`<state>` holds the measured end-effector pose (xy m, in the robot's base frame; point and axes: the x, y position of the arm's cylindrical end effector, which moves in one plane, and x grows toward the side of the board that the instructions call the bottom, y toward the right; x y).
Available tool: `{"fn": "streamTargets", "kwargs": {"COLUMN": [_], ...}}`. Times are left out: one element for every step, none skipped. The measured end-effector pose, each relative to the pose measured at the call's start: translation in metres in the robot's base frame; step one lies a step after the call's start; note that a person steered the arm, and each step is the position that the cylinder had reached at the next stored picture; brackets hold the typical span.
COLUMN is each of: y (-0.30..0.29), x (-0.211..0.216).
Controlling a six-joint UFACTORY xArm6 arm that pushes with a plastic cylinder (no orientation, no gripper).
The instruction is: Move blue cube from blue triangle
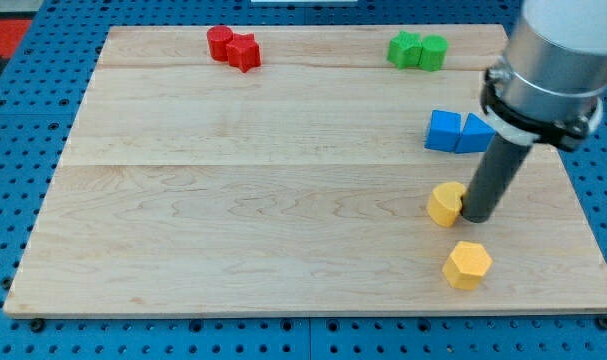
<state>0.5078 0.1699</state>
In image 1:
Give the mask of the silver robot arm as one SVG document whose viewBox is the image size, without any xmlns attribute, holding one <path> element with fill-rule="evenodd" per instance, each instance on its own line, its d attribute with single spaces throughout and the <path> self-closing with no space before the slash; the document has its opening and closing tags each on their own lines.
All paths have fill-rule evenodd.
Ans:
<svg viewBox="0 0 607 360">
<path fill-rule="evenodd" d="M 607 0 L 525 0 L 481 106 L 503 139 L 573 151 L 599 126 L 607 87 Z"/>
</svg>

